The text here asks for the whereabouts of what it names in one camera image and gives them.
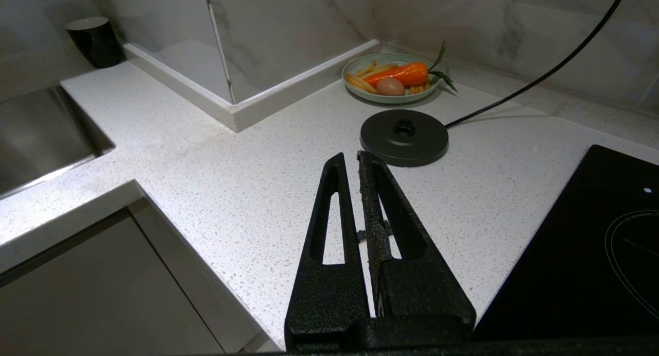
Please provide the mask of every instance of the green plate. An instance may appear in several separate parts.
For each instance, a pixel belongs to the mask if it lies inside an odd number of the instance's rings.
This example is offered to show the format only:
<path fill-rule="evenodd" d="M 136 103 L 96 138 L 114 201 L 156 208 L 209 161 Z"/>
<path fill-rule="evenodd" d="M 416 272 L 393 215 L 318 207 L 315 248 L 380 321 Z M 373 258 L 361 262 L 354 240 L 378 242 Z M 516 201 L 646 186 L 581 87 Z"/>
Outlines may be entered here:
<path fill-rule="evenodd" d="M 355 60 L 348 62 L 343 67 L 343 71 L 341 72 L 341 77 L 343 77 L 343 83 L 345 83 L 345 86 L 346 88 L 348 88 L 348 91 L 351 91 L 358 97 L 364 98 L 364 100 L 369 100 L 369 101 L 373 101 L 374 103 L 382 103 L 382 104 L 410 103 L 412 101 L 420 100 L 421 98 L 430 95 L 435 91 L 435 89 L 437 89 L 437 85 L 439 84 L 439 82 L 436 81 L 434 84 L 430 85 L 430 89 L 428 89 L 427 91 L 416 93 L 414 95 L 406 94 L 405 96 L 383 96 L 383 95 L 374 95 L 372 93 L 364 92 L 361 89 L 357 89 L 351 86 L 350 83 L 348 83 L 348 81 L 345 79 L 346 74 L 356 75 L 356 72 L 358 70 L 362 70 L 366 67 L 369 67 L 369 64 L 373 60 L 376 60 L 377 65 L 382 65 L 383 63 L 397 63 L 397 65 L 406 65 L 412 62 L 423 62 L 426 64 L 427 67 L 432 66 L 432 63 L 428 60 L 424 60 L 423 58 L 408 55 L 405 53 L 375 53 L 372 55 L 365 55 L 355 58 Z"/>

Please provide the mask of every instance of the carrot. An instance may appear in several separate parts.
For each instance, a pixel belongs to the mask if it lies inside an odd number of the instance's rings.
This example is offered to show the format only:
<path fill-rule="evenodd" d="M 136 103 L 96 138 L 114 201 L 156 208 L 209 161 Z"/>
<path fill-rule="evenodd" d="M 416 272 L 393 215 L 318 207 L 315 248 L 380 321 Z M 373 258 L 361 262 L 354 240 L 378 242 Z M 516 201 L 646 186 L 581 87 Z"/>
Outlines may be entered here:
<path fill-rule="evenodd" d="M 428 80 L 428 67 L 423 62 L 408 63 L 407 65 L 402 65 L 395 69 L 373 74 L 372 76 L 366 77 L 364 80 L 375 88 L 377 82 L 386 77 L 393 77 L 400 81 L 404 86 L 420 86 Z"/>

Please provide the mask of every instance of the stainless steel sink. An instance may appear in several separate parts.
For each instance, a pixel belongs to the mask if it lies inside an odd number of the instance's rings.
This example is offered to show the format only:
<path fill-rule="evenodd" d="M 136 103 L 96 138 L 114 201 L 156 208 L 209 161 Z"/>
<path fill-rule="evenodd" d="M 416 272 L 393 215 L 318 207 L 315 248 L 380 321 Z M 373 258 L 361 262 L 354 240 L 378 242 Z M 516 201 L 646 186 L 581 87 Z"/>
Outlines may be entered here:
<path fill-rule="evenodd" d="M 0 199 L 114 147 L 60 87 L 0 103 Z"/>

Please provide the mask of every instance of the black cylindrical container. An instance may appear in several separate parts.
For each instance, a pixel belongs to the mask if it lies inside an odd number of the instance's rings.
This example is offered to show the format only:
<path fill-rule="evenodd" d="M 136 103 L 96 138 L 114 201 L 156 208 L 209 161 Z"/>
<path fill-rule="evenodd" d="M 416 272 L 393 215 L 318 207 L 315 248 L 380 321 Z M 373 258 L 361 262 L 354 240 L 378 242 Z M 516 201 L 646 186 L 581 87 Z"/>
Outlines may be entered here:
<path fill-rule="evenodd" d="M 66 25 L 66 31 L 94 67 L 111 67 L 122 60 L 122 47 L 108 19 L 98 17 L 76 20 Z"/>

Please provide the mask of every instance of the white speckled countertop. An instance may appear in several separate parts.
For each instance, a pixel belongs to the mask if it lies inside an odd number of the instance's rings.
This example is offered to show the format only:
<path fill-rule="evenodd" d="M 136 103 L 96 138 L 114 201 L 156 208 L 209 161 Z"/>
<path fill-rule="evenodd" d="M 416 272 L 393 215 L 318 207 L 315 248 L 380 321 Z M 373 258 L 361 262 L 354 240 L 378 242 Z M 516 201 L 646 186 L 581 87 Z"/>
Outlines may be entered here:
<path fill-rule="evenodd" d="M 283 344 L 322 166 L 344 152 L 363 229 L 359 129 L 384 109 L 351 97 L 338 81 L 233 133 L 130 62 L 63 86 L 117 147 L 0 201 L 0 272 L 143 193 Z M 449 122 L 497 99 L 458 89 L 415 109 Z M 440 161 L 391 168 L 478 316 L 591 145 L 659 163 L 656 149 L 534 109 L 511 103 L 493 111 L 449 130 Z"/>

